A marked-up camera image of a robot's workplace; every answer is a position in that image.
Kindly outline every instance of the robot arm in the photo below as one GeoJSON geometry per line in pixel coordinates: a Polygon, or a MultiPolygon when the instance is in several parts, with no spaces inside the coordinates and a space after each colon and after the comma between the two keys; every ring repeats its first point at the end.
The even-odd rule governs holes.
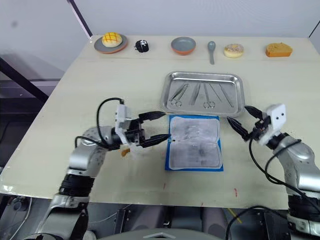
{"type": "Polygon", "coordinates": [[[77,137],[81,141],[70,156],[59,192],[53,196],[37,233],[25,240],[82,240],[88,227],[89,194],[106,153],[119,149],[121,144],[135,144],[147,148],[165,141],[169,134],[159,134],[146,139],[142,129],[145,120],[155,120],[164,115],[164,112],[152,111],[132,119],[130,109],[122,100],[117,107],[115,127],[100,127],[103,139],[100,138],[97,127],[89,128],[82,136],[77,137]]]}
{"type": "Polygon", "coordinates": [[[315,165],[314,152],[303,142],[280,132],[286,122],[284,104],[272,105],[266,112],[252,106],[245,108],[259,119],[251,133],[237,120],[230,117],[227,120],[245,141],[253,138],[260,145],[266,145],[273,150],[273,154],[277,154],[284,169],[285,183],[291,186],[286,188],[289,227],[293,233],[320,237],[320,170],[315,165]]]}

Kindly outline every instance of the gray bowl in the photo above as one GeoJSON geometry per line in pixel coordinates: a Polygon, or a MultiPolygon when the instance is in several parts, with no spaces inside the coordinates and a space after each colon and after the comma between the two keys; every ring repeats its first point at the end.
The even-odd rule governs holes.
{"type": "Polygon", "coordinates": [[[196,48],[196,41],[191,37],[180,36],[172,40],[171,48],[177,54],[188,55],[196,48]]]}

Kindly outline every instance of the gray plate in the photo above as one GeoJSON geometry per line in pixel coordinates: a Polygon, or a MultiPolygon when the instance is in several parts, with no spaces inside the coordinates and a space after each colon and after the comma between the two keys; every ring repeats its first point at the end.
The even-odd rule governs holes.
{"type": "Polygon", "coordinates": [[[103,53],[103,54],[114,54],[116,52],[121,51],[122,49],[124,49],[128,45],[128,39],[126,38],[126,36],[124,36],[122,34],[120,34],[120,36],[122,38],[122,43],[119,46],[115,46],[115,47],[106,47],[102,43],[102,40],[101,40],[103,37],[100,37],[94,43],[95,50],[97,50],[98,52],[103,53]]]}
{"type": "Polygon", "coordinates": [[[244,111],[245,95],[242,80],[236,75],[174,71],[166,76],[160,104],[169,113],[236,117],[244,111]],[[191,98],[198,83],[200,83],[199,93],[194,105],[191,105],[191,98]],[[180,99],[181,106],[179,107],[172,104],[170,100],[177,89],[184,84],[188,84],[188,87],[180,99]],[[214,107],[204,107],[207,101],[204,84],[209,100],[215,103],[214,107]]]}

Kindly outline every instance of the stainless steel tray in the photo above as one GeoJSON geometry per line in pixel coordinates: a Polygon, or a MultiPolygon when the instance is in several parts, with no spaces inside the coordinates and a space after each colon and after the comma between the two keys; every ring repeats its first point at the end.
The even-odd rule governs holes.
{"type": "Polygon", "coordinates": [[[245,95],[242,80],[236,75],[174,71],[166,76],[160,104],[169,113],[236,117],[244,110],[245,95]],[[199,85],[197,98],[192,105],[199,85]],[[182,91],[183,95],[178,94],[171,101],[183,86],[186,88],[182,91]],[[213,102],[210,106],[206,104],[206,91],[209,101],[213,102]]]}

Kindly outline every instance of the gray spoon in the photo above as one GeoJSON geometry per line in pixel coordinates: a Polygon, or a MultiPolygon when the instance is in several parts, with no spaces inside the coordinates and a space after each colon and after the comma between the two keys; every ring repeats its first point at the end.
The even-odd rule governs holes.
{"type": "Polygon", "coordinates": [[[210,41],[208,42],[208,50],[209,50],[209,54],[210,54],[210,63],[212,65],[215,64],[215,60],[214,60],[214,50],[216,48],[216,43],[214,41],[210,41]]]}

